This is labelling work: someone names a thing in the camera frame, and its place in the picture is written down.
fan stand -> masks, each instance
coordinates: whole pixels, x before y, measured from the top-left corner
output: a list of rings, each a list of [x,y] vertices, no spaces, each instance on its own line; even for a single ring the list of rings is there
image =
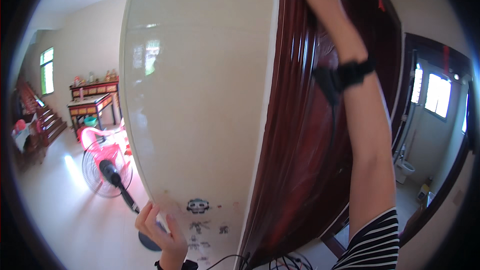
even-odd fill
[[[160,222],[157,221],[156,225],[160,227],[160,229],[163,230],[165,233],[167,232]],[[145,248],[152,251],[162,251],[162,249],[154,241],[147,237],[147,235],[138,232],[138,238],[140,239],[140,243],[145,246]]]

window frame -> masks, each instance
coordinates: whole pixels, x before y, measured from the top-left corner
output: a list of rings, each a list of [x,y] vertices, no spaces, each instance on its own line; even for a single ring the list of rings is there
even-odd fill
[[[47,50],[42,51],[42,53],[40,54],[40,61],[42,60],[42,57],[45,55],[45,52],[50,51],[50,50],[53,50],[53,46],[48,48]],[[55,92],[55,88],[54,88],[54,90],[51,91],[50,93],[43,93],[43,90],[45,90],[45,92],[47,91],[46,90],[47,86],[46,86],[46,83],[45,83],[45,66],[50,64],[50,63],[52,63],[52,85],[53,85],[53,55],[52,55],[51,60],[48,60],[47,62],[40,64],[40,91],[42,93],[42,97],[51,95]]]
[[[423,110],[424,111],[427,111],[430,115],[434,116],[434,117],[437,117],[439,120],[443,121],[443,122],[447,122],[447,118],[448,118],[448,110],[449,110],[449,106],[450,106],[450,98],[452,96],[452,82],[449,81],[450,83],[450,93],[448,94],[448,105],[447,105],[447,113],[445,114],[445,117],[442,117],[441,115],[437,114],[437,112],[435,111],[431,111],[429,109],[427,109],[427,99],[428,99],[428,88],[430,87],[430,75],[433,74],[433,75],[436,75],[438,76],[441,80],[445,80],[445,81],[448,81],[447,79],[443,78],[442,75],[440,73],[437,73],[437,72],[432,72],[432,71],[429,71],[428,73],[428,84],[427,84],[427,89],[426,89],[426,94],[425,94],[425,102],[423,104]]]

